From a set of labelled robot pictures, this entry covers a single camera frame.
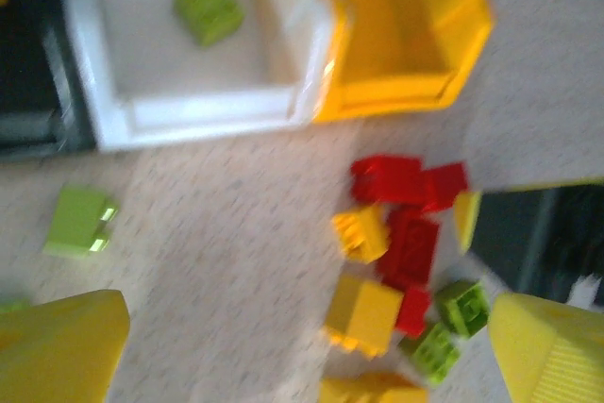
red block in bin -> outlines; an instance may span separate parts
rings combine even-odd
[[[390,247],[377,260],[377,271],[393,288],[428,284],[440,226],[414,208],[394,210],[388,217]]]
[[[352,196],[361,203],[400,203],[423,207],[427,202],[419,158],[375,155],[350,167]]]
[[[426,330],[425,317],[431,303],[429,292],[418,287],[409,287],[403,296],[394,328],[412,339],[418,338]]]
[[[468,190],[463,162],[436,167],[424,172],[428,201],[424,211],[442,211],[453,207],[455,197]]]

